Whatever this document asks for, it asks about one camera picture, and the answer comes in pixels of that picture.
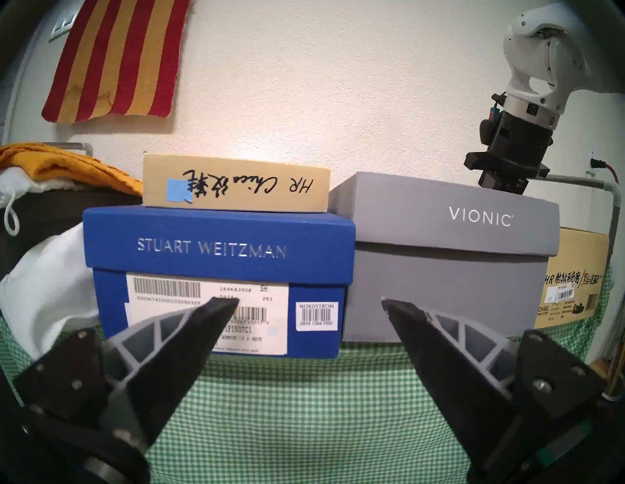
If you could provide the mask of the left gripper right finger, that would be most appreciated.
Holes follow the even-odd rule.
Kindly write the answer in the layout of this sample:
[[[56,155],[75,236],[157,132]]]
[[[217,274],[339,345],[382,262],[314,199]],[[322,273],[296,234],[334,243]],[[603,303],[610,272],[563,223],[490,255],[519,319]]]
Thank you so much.
[[[605,383],[544,332],[383,299],[417,376],[471,463],[520,463],[593,413]]]

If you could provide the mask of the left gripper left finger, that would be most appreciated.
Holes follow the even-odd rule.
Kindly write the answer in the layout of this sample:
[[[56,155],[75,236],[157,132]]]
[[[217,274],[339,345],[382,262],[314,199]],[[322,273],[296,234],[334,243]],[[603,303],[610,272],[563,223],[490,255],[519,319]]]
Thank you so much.
[[[238,298],[149,317],[107,340],[77,330],[14,379],[41,431],[128,435],[149,448],[198,379]]]

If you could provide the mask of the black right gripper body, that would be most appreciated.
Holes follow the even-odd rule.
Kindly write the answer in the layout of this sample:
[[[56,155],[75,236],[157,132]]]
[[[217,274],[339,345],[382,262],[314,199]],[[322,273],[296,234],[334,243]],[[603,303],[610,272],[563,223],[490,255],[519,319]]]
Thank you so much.
[[[553,143],[553,130],[491,110],[481,121],[479,134],[488,149],[467,153],[464,166],[482,172],[480,187],[523,195],[530,180],[548,175],[542,160]]]

